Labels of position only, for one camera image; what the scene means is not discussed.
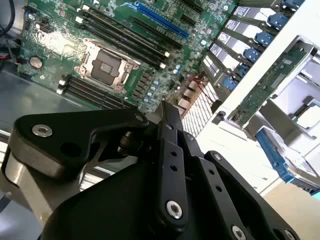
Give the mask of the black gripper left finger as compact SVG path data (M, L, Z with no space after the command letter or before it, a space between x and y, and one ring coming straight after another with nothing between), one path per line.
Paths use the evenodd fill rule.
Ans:
M40 205L48 204L50 218L83 192L79 176L95 161L130 155L138 158L134 164L163 163L161 106L157 124L136 108L22 116L9 139L7 179L20 188L34 213L43 214Z

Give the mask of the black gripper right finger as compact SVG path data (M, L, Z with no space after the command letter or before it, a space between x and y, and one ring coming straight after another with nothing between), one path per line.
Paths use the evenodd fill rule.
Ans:
M218 152L201 152L168 102L163 103L163 224L175 240L298 239Z

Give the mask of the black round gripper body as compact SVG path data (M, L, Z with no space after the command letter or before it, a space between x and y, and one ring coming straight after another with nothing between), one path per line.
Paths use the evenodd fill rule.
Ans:
M63 202L44 240L232 240L231 224L183 163L139 162Z

